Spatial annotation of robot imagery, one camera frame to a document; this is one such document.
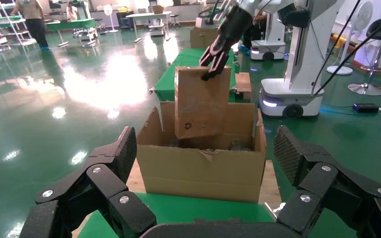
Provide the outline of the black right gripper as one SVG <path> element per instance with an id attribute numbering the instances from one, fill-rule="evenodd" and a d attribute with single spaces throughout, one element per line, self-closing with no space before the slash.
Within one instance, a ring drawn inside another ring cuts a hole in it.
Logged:
<path id="1" fill-rule="evenodd" d="M 208 81 L 222 73 L 229 58 L 229 50 L 237 43 L 249 26 L 252 24 L 253 16 L 239 6 L 234 6 L 226 15 L 225 20 L 218 29 L 215 41 L 208 46 L 199 59 L 200 66 L 210 66 L 202 80 Z"/>

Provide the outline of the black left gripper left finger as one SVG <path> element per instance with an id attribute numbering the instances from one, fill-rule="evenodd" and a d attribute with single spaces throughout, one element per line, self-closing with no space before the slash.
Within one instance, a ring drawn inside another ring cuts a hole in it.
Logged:
<path id="1" fill-rule="evenodd" d="M 20 236 L 70 238 L 94 211 L 118 237 L 142 236 L 157 222 L 127 186 L 136 155 L 135 129 L 125 127 L 114 143 L 95 148 L 79 169 L 37 193 Z"/>

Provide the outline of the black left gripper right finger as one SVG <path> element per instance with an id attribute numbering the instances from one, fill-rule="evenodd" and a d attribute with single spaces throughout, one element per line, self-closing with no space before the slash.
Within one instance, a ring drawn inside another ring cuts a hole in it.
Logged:
<path id="1" fill-rule="evenodd" d="M 274 156 L 295 192 L 277 222 L 306 238 L 324 209 L 334 212 L 359 238 L 381 238 L 381 183 L 342 166 L 322 146 L 299 140 L 279 126 Z"/>

